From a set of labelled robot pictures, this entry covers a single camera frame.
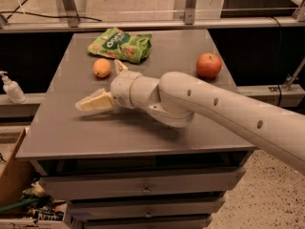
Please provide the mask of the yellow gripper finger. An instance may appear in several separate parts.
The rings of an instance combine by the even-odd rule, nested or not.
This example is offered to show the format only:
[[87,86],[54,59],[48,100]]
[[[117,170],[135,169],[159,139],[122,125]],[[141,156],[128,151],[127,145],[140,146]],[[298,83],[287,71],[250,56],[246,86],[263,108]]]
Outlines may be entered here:
[[90,112],[97,110],[109,110],[114,106],[112,94],[104,88],[99,89],[89,96],[82,98],[75,103],[75,108],[81,112]]
[[114,60],[114,66],[117,74],[124,73],[128,70],[128,67],[123,64],[119,59]]

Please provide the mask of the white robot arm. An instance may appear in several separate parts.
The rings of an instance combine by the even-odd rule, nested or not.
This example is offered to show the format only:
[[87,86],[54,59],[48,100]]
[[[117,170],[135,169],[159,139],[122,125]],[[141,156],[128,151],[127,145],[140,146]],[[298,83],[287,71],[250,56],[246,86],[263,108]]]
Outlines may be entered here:
[[159,78],[129,70],[115,60],[111,89],[75,103],[79,111],[114,106],[141,109],[159,122],[184,128],[195,114],[219,123],[259,149],[305,174],[305,116],[233,93],[194,76],[169,72]]

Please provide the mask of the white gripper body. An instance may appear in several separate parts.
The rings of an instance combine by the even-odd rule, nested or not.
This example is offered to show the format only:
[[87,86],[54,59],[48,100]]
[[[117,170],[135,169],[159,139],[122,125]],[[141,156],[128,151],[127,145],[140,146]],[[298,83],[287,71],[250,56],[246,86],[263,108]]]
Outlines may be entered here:
[[132,104],[132,84],[141,76],[141,73],[125,71],[120,73],[111,83],[111,94],[116,105],[134,109]]

